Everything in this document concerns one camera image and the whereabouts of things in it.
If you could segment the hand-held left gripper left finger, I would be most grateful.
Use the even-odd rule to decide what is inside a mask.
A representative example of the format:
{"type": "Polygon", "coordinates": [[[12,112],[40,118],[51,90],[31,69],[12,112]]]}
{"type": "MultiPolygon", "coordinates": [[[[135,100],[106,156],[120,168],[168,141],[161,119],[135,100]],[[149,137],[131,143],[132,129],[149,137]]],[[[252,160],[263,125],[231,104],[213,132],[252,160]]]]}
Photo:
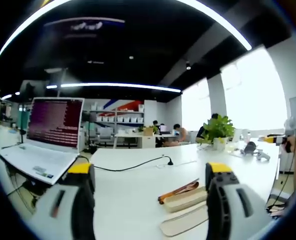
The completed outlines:
{"type": "Polygon", "coordinates": [[[39,240],[94,240],[95,172],[81,163],[39,198],[27,225],[39,240]]]}

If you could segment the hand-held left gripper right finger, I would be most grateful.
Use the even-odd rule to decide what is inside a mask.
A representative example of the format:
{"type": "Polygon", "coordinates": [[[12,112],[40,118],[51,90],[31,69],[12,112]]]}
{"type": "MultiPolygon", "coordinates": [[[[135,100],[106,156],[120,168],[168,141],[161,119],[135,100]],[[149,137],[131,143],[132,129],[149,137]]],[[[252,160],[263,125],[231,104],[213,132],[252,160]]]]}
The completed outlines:
{"type": "Polygon", "coordinates": [[[208,240],[249,240],[269,225],[263,199],[223,163],[205,170],[208,240]]]}

